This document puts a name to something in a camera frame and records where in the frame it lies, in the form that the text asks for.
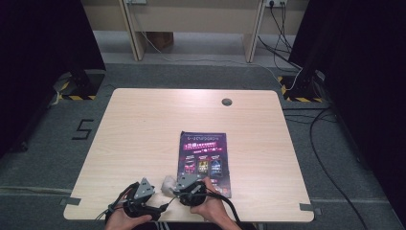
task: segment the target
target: hole in table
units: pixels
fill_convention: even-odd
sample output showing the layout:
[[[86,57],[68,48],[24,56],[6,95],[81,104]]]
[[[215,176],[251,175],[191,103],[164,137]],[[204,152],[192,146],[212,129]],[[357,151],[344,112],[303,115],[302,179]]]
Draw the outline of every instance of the hole in table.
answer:
[[[223,105],[225,105],[225,106],[230,106],[230,105],[233,103],[233,101],[231,101],[231,99],[223,99],[223,100],[221,101],[221,103],[222,103]]]

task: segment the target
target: magazine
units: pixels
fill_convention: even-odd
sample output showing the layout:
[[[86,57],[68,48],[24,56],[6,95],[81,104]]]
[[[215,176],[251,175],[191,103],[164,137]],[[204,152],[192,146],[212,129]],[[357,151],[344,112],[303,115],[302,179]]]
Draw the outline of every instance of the magazine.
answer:
[[[182,132],[178,179],[184,174],[208,176],[218,192],[231,198],[226,133]]]

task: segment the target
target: wooden table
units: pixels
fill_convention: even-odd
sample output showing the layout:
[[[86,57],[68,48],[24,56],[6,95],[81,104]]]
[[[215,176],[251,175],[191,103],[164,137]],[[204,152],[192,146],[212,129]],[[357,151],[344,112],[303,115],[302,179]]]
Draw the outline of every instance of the wooden table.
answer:
[[[156,187],[148,205],[169,202],[160,188],[166,175],[176,178],[182,131],[227,134],[231,200],[242,221],[313,220],[300,208],[310,201],[277,94],[201,89],[117,89],[71,195],[80,204],[64,216],[94,219],[143,177]],[[175,200],[160,220],[203,218]]]

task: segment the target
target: black curtain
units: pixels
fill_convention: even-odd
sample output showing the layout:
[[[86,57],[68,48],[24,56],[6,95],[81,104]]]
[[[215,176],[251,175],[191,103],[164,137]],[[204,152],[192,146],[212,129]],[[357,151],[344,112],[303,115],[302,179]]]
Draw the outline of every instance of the black curtain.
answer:
[[[324,72],[343,127],[406,226],[406,1],[341,1],[340,26],[320,52],[333,2],[309,1],[290,60]]]
[[[105,69],[79,0],[1,1],[0,63],[0,157],[29,135],[62,74]]]

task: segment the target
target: cardboard box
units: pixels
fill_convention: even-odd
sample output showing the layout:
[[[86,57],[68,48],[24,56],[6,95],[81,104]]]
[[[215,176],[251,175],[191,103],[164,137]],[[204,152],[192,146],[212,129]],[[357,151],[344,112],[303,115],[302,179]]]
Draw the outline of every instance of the cardboard box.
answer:
[[[147,32],[147,38],[160,51],[173,45],[173,32]]]

